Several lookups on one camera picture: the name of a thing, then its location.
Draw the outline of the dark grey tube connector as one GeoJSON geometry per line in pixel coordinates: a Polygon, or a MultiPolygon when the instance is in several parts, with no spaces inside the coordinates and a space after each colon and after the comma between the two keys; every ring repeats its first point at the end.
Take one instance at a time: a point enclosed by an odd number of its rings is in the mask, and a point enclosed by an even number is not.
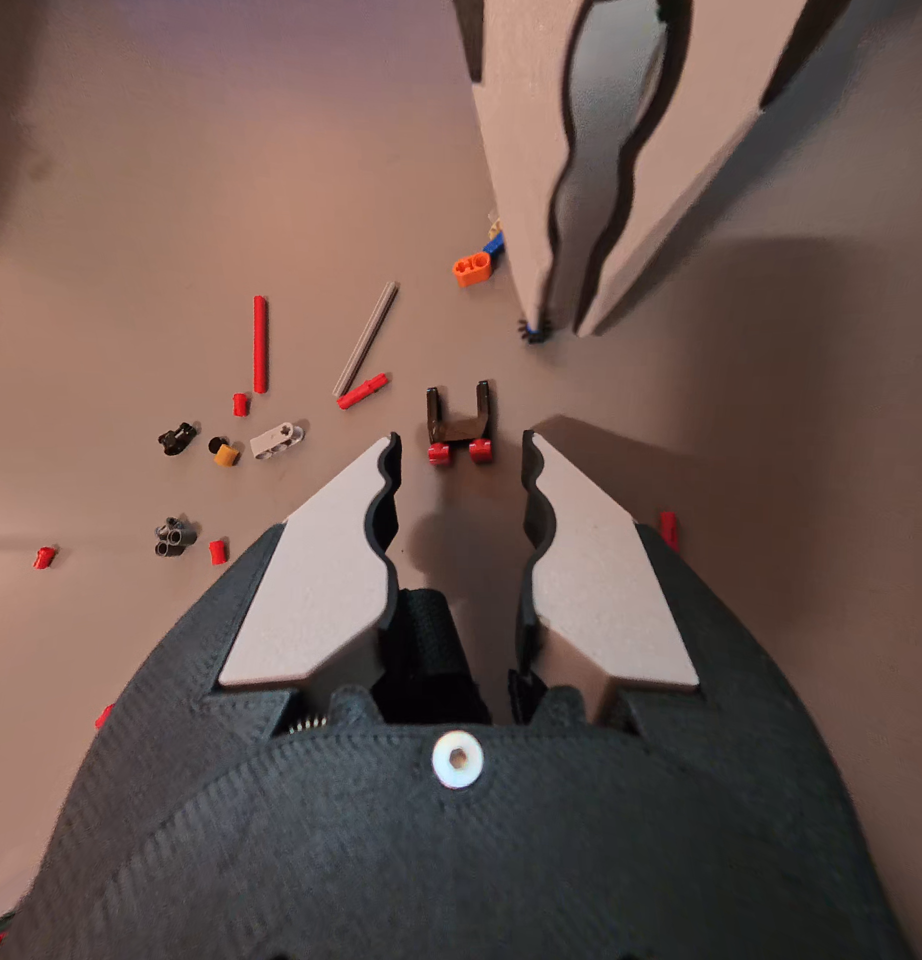
{"type": "Polygon", "coordinates": [[[182,517],[168,516],[155,528],[155,556],[174,558],[197,543],[198,528],[182,517]]]}

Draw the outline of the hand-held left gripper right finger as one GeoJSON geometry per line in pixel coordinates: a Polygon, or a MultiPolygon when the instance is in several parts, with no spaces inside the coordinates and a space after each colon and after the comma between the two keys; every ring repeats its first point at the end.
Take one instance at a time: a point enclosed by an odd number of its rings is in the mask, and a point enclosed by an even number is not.
{"type": "Polygon", "coordinates": [[[624,689],[698,690],[631,513],[537,430],[523,432],[520,474],[532,552],[515,620],[518,721],[549,690],[575,690],[592,725],[624,689]]]}

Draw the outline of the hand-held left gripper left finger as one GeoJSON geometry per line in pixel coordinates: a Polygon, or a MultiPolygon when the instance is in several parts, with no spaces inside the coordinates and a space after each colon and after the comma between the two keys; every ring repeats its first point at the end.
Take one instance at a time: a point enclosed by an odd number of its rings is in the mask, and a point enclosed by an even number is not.
{"type": "Polygon", "coordinates": [[[371,688],[399,582],[403,444],[380,438],[283,523],[220,670],[228,690],[371,688]]]}

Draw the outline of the black frame with red bushes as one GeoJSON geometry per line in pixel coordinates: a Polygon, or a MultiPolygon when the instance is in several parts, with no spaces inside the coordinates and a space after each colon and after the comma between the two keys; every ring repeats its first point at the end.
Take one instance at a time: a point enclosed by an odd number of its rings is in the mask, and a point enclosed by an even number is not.
{"type": "Polygon", "coordinates": [[[447,420],[437,387],[425,391],[426,422],[429,438],[428,462],[434,467],[448,466],[452,451],[466,445],[470,460],[476,465],[494,462],[493,442],[490,438],[491,387],[487,380],[475,388],[476,413],[467,418],[447,420]]]}

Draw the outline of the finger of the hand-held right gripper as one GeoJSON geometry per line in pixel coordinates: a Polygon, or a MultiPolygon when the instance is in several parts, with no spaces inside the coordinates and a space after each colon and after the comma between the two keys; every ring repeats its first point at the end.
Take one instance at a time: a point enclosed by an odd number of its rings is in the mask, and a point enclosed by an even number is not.
{"type": "Polygon", "coordinates": [[[622,141],[611,214],[587,260],[573,324],[594,334],[761,113],[804,2],[690,2],[671,34],[655,96],[622,141]]]}
{"type": "Polygon", "coordinates": [[[570,78],[583,1],[486,1],[472,93],[524,330],[551,325],[556,201],[575,141],[570,78]]]}

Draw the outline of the light grey long axle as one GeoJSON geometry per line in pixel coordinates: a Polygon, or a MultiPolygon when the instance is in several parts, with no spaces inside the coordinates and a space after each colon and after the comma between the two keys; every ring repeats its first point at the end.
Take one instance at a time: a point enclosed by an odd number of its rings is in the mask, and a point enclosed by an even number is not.
{"type": "Polygon", "coordinates": [[[395,298],[400,290],[400,283],[396,280],[389,281],[383,288],[375,306],[371,309],[370,317],[362,330],[358,340],[352,350],[343,371],[337,380],[332,396],[335,400],[340,400],[354,384],[365,357],[371,349],[385,317],[387,316],[395,298]]]}

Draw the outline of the long red axle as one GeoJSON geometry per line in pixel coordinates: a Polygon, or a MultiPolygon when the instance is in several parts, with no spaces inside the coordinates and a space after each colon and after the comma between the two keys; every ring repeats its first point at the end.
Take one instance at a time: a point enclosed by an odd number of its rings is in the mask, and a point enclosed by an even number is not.
{"type": "Polygon", "coordinates": [[[269,312],[262,294],[252,299],[252,392],[266,394],[269,380],[269,312]]]}

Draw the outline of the red axle pin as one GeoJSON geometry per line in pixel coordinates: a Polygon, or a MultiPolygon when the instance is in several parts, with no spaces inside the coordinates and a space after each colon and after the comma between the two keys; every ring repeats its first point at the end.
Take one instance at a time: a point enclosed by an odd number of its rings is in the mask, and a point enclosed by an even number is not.
{"type": "Polygon", "coordinates": [[[341,394],[336,399],[337,406],[341,410],[346,411],[382,390],[388,383],[389,378],[387,374],[385,372],[379,373],[341,394]]]}

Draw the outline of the light grey three-hole liftarm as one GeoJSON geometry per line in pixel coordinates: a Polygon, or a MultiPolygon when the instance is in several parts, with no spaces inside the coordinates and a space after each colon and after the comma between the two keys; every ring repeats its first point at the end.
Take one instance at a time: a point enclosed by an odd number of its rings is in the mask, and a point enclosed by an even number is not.
{"type": "Polygon", "coordinates": [[[299,444],[306,436],[302,426],[285,421],[250,440],[251,455],[255,460],[267,460],[299,444]]]}

